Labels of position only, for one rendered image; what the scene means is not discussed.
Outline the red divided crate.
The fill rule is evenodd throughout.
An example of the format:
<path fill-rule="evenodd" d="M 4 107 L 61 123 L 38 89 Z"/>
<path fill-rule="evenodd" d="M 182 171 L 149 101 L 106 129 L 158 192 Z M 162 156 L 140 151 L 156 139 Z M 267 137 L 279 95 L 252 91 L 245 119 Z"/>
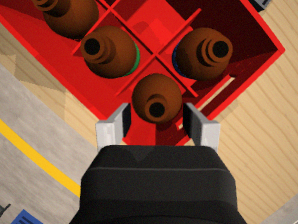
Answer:
<path fill-rule="evenodd" d="M 81 54 L 82 40 L 79 43 L 53 32 L 31 0 L 0 0 L 0 23 L 99 120 L 107 120 L 122 103 L 131 103 L 133 89 L 143 77 L 162 73 L 172 78 L 182 93 L 178 114 L 166 123 L 151 124 L 134 112 L 131 103 L 132 124 L 122 139 L 127 145 L 183 146 L 191 139 L 184 127 L 178 127 L 183 120 L 183 103 L 198 109 L 236 77 L 200 110 L 213 120 L 285 52 L 248 0 L 116 0 L 111 7 L 104 0 L 95 1 L 102 4 L 105 13 L 87 34 L 105 25 L 119 27 L 138 45 L 138 68 L 147 60 L 128 76 L 96 76 Z M 181 38 L 200 27 L 219 31 L 233 46 L 226 69 L 208 81 L 178 75 L 171 60 Z"/>

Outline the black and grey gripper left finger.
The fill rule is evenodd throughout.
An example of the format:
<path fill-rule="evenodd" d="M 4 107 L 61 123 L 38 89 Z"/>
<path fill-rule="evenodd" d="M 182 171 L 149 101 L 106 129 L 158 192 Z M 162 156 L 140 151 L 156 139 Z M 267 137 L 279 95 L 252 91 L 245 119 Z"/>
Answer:
<path fill-rule="evenodd" d="M 131 124 L 131 103 L 122 103 L 107 120 L 99 120 L 95 124 L 98 153 L 105 146 L 120 145 Z"/>

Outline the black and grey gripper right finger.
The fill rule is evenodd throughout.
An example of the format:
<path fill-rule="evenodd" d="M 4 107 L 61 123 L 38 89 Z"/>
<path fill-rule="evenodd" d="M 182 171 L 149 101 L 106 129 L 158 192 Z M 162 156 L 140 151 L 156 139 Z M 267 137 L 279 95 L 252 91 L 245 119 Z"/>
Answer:
<path fill-rule="evenodd" d="M 192 103 L 183 103 L 182 125 L 195 146 L 209 146 L 218 152 L 219 122 L 208 120 Z"/>

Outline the brown bottle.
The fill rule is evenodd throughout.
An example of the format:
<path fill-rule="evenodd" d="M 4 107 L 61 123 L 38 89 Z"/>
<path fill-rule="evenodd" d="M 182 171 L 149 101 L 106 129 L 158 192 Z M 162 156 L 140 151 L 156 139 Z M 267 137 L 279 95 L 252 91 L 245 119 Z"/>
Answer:
<path fill-rule="evenodd" d="M 182 77 L 208 81 L 226 69 L 232 52 L 233 46 L 227 37 L 213 28 L 200 27 L 180 40 L 171 60 L 173 68 Z"/>
<path fill-rule="evenodd" d="M 80 42 L 105 13 L 95 0 L 31 0 L 56 34 Z"/>
<path fill-rule="evenodd" d="M 111 25 L 98 27 L 87 34 L 81 41 L 80 50 L 90 71 L 105 79 L 132 74 L 141 58 L 140 50 L 129 34 Z"/>
<path fill-rule="evenodd" d="M 178 114 L 182 93 L 172 78 L 162 73 L 152 73 L 135 85 L 131 100 L 135 113 L 143 121 L 163 124 Z"/>
<path fill-rule="evenodd" d="M 116 0 L 104 0 L 110 7 Z"/>

